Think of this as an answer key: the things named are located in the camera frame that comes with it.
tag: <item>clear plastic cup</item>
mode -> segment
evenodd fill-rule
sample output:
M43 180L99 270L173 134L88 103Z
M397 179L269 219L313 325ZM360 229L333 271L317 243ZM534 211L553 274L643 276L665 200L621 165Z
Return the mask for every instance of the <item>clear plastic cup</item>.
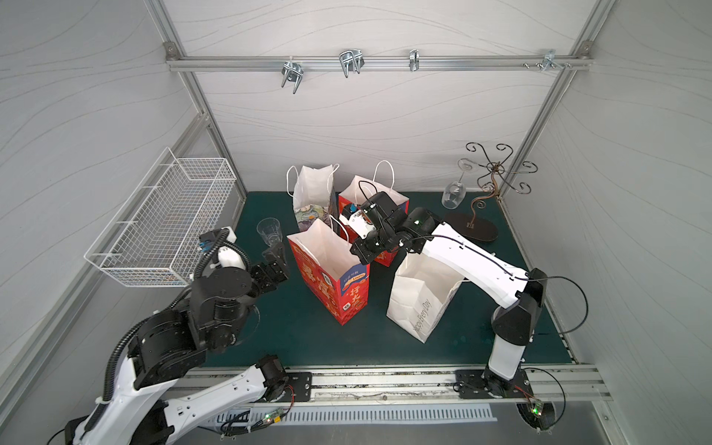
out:
M257 233L270 247L282 242L282 228L277 218L265 218L258 222Z

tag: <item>metal hook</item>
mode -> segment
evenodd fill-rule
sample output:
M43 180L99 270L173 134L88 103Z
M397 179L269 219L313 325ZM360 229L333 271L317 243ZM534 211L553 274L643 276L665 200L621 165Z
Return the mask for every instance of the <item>metal hook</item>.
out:
M349 77L349 68L351 66L353 66L356 74L361 74L361 67L364 64L363 54L360 49L348 49L339 54L339 63L341 63L341 69L344 70L346 78Z
M497 144L497 146L495 148L501 152L506 149L509 149L509 155L507 155L507 157L504 158L503 161L499 162L499 164L504 164L505 162L507 162L507 159L509 159L509 157L514 153L514 149L510 145L507 145L507 144Z
M485 150L485 147L482 147L482 144L478 144L477 142L468 142L467 144L465 144L465 150L469 152L476 152L477 147L480 147L482 151Z
M522 162L522 167L525 167L525 168L528 168L528 169L534 169L534 170L531 170L531 171L529 171L529 172L524 172L524 171L522 171L522 172L514 172L513 170L511 170L511 171L508 171L508 172L505 172L505 173L520 174L520 173L536 173L536 172L539 171L539 166L538 166L537 164L535 164L534 162L531 162L531 161L524 161L524 162Z
M284 65L282 65L282 74L284 74L284 78L282 79L282 88L286 85L287 80L294 82L294 90L292 90L292 94L295 94L297 92L297 88L299 88L299 84L302 82L302 77L304 76L304 70L301 65L294 63L293 61L285 62Z
M410 71L418 71L420 68L420 52L417 49L410 50Z
M541 63L537 63L540 71L546 71L549 68L559 68L560 70L566 68L564 65L554 61L554 55L555 51L553 49L547 51L544 55L544 60L542 60Z

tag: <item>paper bag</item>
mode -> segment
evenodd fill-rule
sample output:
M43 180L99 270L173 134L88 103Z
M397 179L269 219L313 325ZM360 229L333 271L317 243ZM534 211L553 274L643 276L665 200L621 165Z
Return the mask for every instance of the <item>paper bag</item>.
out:
M304 282L341 325L366 306L370 264L349 252L348 241L320 219L287 239Z
M465 277L421 253L408 253L398 267L388 318L425 343Z
M382 162L386 162L391 167L391 173L393 174L391 187L386 187L385 185L376 182L376 173L378 172L378 166L381 165ZM339 193L339 214L341 214L344 207L346 206L349 206L351 204L356 204L357 206L359 206L363 204L363 202L367 198L364 193L366 193L368 197L371 197L377 192L388 193L388 196L393 199L393 202L404 212L408 213L408 198L393 190L393 184L395 184L395 172L393 171L393 166L388 161L379 162L376 165L376 170L373 172L373 179L366 179L361 176L354 176L354 179L351 181L351 184L346 187L346 190ZM356 232L354 232L349 226L346 227L346 232L348 233L350 242L354 242L354 240L358 237ZM390 266L397 254L397 252L383 252L376 257L376 261L384 266Z
M294 184L294 193L289 193L289 172L297 167L292 166L287 170L287 193L292 197L294 217L297 219L299 231L309 229L309 226L321 219L331 226L329 215L336 213L336 199L334 197L334 172L339 164L328 165L321 169L302 166L297 173L297 182Z

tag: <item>white paper bag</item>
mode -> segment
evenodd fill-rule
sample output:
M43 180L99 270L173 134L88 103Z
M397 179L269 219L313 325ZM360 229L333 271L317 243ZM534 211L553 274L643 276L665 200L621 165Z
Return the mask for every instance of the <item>white paper bag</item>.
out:
M329 227L329 215L336 213L336 198L334 195L334 172L339 164L328 165L320 169L302 166L297 174L294 184L294 193L289 193L289 172L297 167L292 166L287 170L287 193L292 197L294 217L297 219L299 231L309 229L312 223L321 219Z
M425 343L463 281L440 261L408 253L396 271L386 315Z
M387 187L381 184L380 182L376 182L376 173L378 173L378 166L381 165L381 162L386 162L391 167L392 181L390 187ZM393 171L393 166L391 165L391 163L388 161L381 162L376 165L376 170L373 172L373 179L366 179L361 176L354 176L354 179L351 181L351 184L349 184L349 186L346 187L343 192L339 193L339 196L344 197L346 200L352 202L353 204L356 204L357 206L363 204L367 197L370 198L377 192L388 193L388 196L393 199L393 202L397 206L400 206L406 201L408 201L408 198L406 196L393 190L393 184L395 184L395 173Z

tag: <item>white wall panel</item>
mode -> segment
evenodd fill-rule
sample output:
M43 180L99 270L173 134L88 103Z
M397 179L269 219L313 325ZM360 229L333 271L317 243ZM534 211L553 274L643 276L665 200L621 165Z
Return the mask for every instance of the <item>white wall panel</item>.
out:
M568 53L594 0L166 0L189 56Z
M187 157L217 155L205 130L186 153ZM234 225L234 211L239 202L240 197L233 192L225 204L218 227ZM0 433L0 444L44 444L69 420L89 414L96 397L101 395L106 362L116 342L154 310L165 309L178 291L176 288L126 288L105 276L12 420ZM41 413L42 422L37 422L38 413Z
M620 0L506 196L524 250L591 302L572 335L633 444L707 444L712 408L712 4ZM551 282L563 325L583 304Z
M0 3L0 374L196 109L141 0Z
M280 73L200 73L199 80L248 190L281 191L289 166L341 164L336 189L394 163L396 188L440 190L476 141L515 150L552 73L307 73L295 95ZM379 176L386 182L390 172ZM465 183L475 187L476 176Z

